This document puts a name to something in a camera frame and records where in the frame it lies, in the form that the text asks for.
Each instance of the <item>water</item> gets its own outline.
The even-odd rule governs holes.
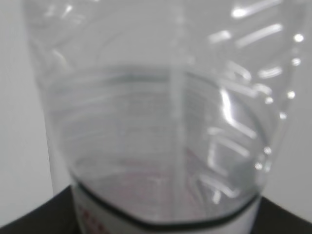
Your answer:
[[[259,191],[259,120],[210,77],[183,71],[184,187],[176,215],[176,119],[170,70],[111,67],[46,85],[57,144],[79,183],[102,201],[144,222],[223,218]]]

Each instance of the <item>transparent plastic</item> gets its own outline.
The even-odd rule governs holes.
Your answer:
[[[262,190],[305,0],[24,0],[51,144],[133,219],[218,220]]]

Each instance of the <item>white wall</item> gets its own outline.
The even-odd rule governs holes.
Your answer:
[[[0,226],[52,197],[44,119],[17,0],[0,0]]]

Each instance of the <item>black surface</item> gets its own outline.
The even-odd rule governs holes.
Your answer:
[[[70,188],[3,227],[0,234],[80,234]],[[312,234],[312,224],[262,198],[252,234]]]

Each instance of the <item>plastic bottle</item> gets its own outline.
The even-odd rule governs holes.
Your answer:
[[[85,234],[247,234],[284,130],[305,0],[24,0]]]

